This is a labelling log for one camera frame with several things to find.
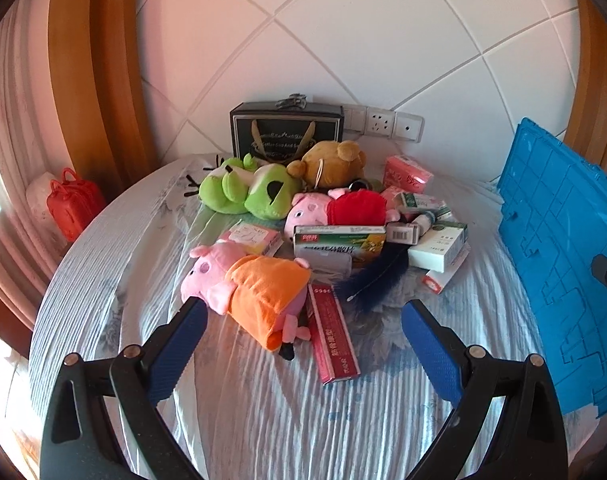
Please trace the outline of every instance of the silver bolt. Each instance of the silver bolt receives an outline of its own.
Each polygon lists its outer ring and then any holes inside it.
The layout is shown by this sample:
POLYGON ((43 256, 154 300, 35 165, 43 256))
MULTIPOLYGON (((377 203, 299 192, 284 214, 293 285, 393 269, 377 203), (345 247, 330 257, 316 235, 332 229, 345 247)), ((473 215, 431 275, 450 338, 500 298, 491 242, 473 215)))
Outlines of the silver bolt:
POLYGON ((486 349, 483 346, 471 346, 469 352, 475 359, 481 359, 486 356, 486 349))
POLYGON ((77 362, 79 361, 79 354, 73 352, 71 354, 68 354, 66 357, 64 357, 64 364, 66 366, 72 366, 77 364, 77 362))
POLYGON ((543 366, 543 357, 539 354, 532 354, 530 356, 530 362, 535 366, 543 366))
POLYGON ((139 345, 129 345, 124 348, 124 357, 126 359, 133 359, 142 352, 142 348, 139 345))

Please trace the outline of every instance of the red bag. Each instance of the red bag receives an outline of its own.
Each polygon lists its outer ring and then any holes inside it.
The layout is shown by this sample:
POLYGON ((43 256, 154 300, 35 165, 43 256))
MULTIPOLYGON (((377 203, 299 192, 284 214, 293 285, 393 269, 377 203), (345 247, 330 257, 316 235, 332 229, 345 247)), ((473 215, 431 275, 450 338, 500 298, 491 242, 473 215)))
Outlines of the red bag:
POLYGON ((80 179, 70 168, 64 169, 61 182, 50 181, 50 189, 46 205, 69 242, 74 242, 106 206, 97 184, 80 179), (66 180, 66 174, 72 180, 66 180))

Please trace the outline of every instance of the white switch plate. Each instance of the white switch plate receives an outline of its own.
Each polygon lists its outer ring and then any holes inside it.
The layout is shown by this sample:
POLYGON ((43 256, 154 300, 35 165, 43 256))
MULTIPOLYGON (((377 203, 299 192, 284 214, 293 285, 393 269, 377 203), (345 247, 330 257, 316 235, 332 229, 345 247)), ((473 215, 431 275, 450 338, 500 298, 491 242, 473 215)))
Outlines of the white switch plate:
POLYGON ((394 112, 392 110, 369 106, 365 113, 365 129, 363 132, 371 136, 390 137, 393 124, 394 112))
POLYGON ((392 140, 420 142, 423 133, 424 118, 418 115, 397 112, 394 115, 392 140))
POLYGON ((365 106, 342 105, 344 108, 344 130, 363 133, 365 125, 365 106))

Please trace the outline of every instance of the blue feather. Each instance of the blue feather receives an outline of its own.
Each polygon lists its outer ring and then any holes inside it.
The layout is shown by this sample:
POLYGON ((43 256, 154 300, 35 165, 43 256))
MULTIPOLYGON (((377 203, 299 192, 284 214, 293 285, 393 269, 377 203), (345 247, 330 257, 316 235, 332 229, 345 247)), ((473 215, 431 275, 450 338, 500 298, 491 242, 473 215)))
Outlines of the blue feather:
POLYGON ((334 285, 341 301, 370 312, 408 270, 408 246, 383 244, 381 254, 356 274, 334 285))

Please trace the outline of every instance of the frog's mouth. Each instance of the frog's mouth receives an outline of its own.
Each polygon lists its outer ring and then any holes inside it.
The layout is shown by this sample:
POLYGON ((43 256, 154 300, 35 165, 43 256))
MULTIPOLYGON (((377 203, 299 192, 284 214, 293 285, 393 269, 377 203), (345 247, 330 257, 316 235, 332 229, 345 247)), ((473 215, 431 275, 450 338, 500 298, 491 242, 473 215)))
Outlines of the frog's mouth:
POLYGON ((279 191, 281 191, 281 188, 283 186, 284 183, 280 182, 279 180, 271 180, 268 183, 268 185, 266 186, 266 192, 270 197, 270 205, 272 205, 272 203, 275 201, 277 195, 279 195, 279 191))

